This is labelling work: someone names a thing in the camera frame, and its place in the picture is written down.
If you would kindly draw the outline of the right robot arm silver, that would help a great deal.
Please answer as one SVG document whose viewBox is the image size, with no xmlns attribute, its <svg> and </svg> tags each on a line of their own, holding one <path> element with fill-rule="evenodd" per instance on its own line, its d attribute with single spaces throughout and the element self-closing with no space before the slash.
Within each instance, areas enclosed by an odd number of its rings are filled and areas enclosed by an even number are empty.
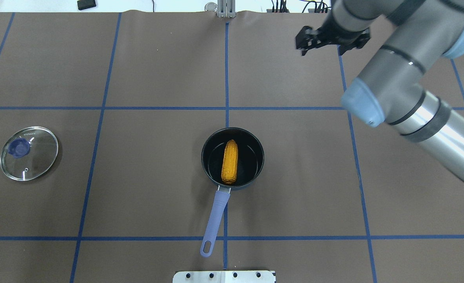
<svg viewBox="0 0 464 283">
<path fill-rule="evenodd" d="M 344 44 L 380 16 L 396 28 L 342 106 L 370 127 L 387 123 L 464 182 L 464 118 L 419 85 L 438 59 L 464 54 L 464 0 L 337 0 L 325 27 Z"/>
</svg>

